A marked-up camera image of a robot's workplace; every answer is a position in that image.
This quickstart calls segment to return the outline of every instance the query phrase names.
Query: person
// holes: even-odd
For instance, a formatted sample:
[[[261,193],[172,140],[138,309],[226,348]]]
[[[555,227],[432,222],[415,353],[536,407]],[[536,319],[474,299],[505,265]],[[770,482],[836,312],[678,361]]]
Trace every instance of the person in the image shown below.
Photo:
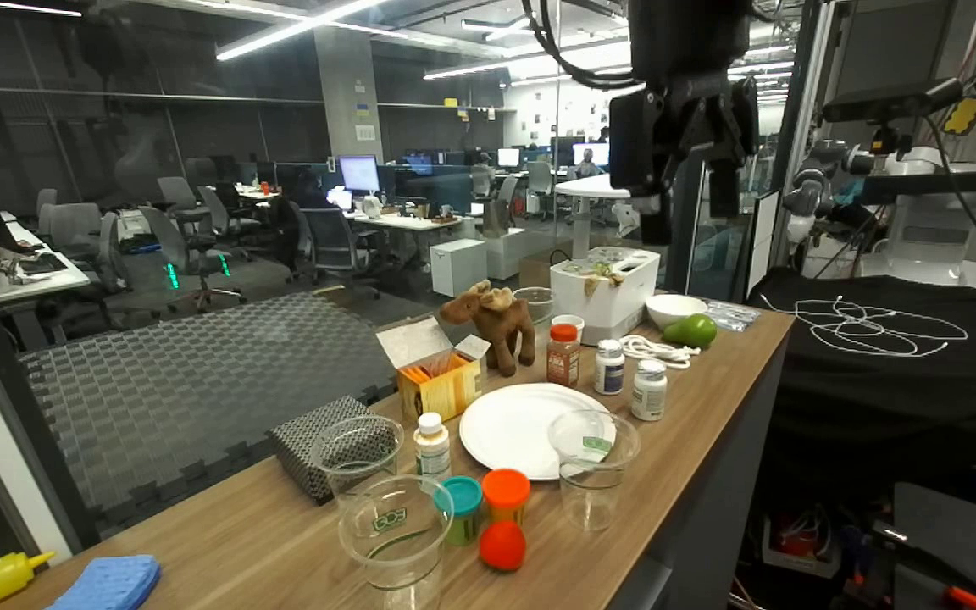
[[[596,177],[592,149],[584,149],[584,164],[576,166],[576,177]]]

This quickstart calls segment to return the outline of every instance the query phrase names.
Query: wooden countertop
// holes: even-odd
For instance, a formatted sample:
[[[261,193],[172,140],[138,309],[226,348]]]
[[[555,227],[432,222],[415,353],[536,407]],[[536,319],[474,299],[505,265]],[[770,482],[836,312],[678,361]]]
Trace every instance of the wooden countertop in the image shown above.
[[[555,489],[536,484],[526,511],[526,565],[503,578],[477,562],[474,547],[449,549],[444,608],[608,608],[787,341],[790,325],[790,314],[766,312],[745,332],[722,332],[689,374],[670,374],[668,417],[640,424],[645,450],[626,471],[618,523],[608,531],[584,535],[558,515]],[[521,381],[544,381],[544,364],[493,383]],[[453,471],[486,471],[470,463],[459,437]],[[51,608],[90,558],[127,552],[149,552],[163,562],[149,610],[374,608],[374,589],[338,549],[336,510],[309,503],[275,459],[40,574],[5,608]]]

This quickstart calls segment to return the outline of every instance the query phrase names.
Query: white plate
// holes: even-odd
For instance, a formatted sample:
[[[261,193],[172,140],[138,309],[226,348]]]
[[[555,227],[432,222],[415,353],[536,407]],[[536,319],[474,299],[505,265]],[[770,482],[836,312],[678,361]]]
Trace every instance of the white plate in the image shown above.
[[[608,411],[588,392],[555,383],[505,386],[460,413],[460,444],[486,467],[517,467],[530,482],[555,482],[558,459],[550,424],[565,411]]]

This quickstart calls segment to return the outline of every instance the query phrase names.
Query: orange lid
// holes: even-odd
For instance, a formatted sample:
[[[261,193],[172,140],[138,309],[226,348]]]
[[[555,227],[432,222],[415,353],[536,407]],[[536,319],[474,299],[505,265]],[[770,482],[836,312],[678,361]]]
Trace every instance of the orange lid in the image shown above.
[[[499,467],[480,478],[480,496],[494,510],[521,510],[530,503],[530,478],[517,467]]]
[[[580,328],[576,325],[553,325],[550,337],[555,341],[573,341],[573,339],[580,339]]]

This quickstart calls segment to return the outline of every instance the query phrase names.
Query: white box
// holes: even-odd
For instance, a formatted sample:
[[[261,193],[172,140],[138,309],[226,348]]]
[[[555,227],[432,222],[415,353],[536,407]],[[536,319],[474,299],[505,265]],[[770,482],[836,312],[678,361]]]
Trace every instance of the white box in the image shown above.
[[[487,239],[487,277],[510,280],[530,254],[526,227],[510,227],[503,239]]]
[[[553,312],[580,314],[588,346],[626,337],[659,292],[659,268],[661,254],[626,249],[592,249],[580,260],[553,265]]]
[[[449,242],[432,249],[432,288],[438,294],[460,294],[487,277],[486,242]]]

